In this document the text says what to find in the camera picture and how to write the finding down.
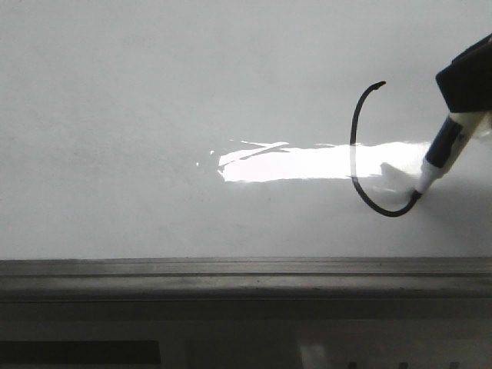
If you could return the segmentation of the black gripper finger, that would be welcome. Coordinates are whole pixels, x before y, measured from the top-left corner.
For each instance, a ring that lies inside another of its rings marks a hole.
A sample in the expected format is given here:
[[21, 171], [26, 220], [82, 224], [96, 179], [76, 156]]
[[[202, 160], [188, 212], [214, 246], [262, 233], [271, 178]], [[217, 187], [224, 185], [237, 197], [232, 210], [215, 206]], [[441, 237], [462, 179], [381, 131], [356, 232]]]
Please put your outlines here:
[[435, 79], [450, 112], [490, 111], [491, 35], [461, 52]]

